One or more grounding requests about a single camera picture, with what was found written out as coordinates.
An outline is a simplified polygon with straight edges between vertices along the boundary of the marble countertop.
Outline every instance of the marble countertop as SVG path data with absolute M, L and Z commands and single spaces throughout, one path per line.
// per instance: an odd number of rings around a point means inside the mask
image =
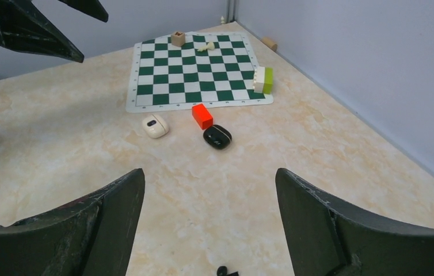
M 237 23 L 203 30 L 243 31 Z M 132 48 L 0 80 L 0 224 L 76 199 L 134 168 L 146 193 L 127 275 L 292 275 L 276 199 L 284 167 L 344 200 L 434 228 L 434 178 L 249 34 L 275 71 L 271 105 L 212 108 L 233 135 L 202 138 L 191 110 L 153 140 L 125 111 Z

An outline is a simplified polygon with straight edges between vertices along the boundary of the small wooden cube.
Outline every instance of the small wooden cube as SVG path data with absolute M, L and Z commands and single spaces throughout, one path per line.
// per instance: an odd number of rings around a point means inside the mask
M 176 47 L 182 47 L 185 44 L 185 33 L 184 32 L 174 32 L 172 34 L 172 44 Z

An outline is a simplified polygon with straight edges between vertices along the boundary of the wooden block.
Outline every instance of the wooden block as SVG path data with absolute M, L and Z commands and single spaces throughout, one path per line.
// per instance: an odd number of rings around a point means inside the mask
M 185 44 L 185 33 L 174 32 L 171 38 L 172 44 L 176 47 L 182 47 Z
M 201 129 L 207 129 L 214 124 L 214 118 L 212 115 L 210 115 L 210 112 L 203 105 L 203 103 L 194 105 L 192 107 L 192 115 Z
M 261 42 L 263 42 L 264 45 L 268 46 L 268 48 L 276 52 L 276 49 L 278 48 L 278 44 L 276 44 L 276 42 L 274 42 L 272 39 L 270 39 L 269 37 L 263 37 L 261 39 Z

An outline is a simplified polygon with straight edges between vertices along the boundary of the white chess piece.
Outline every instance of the white chess piece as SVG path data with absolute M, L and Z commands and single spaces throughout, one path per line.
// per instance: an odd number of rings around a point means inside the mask
M 214 50 L 214 49 L 215 49 L 215 44 L 213 42 L 209 42 L 207 43 L 207 45 L 200 47 L 197 51 L 203 52 L 205 50 Z

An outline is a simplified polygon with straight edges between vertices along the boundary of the green lego brick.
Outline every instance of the green lego brick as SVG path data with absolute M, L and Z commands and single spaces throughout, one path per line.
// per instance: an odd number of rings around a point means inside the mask
M 273 68 L 266 67 L 264 71 L 263 93 L 271 94 L 273 88 Z

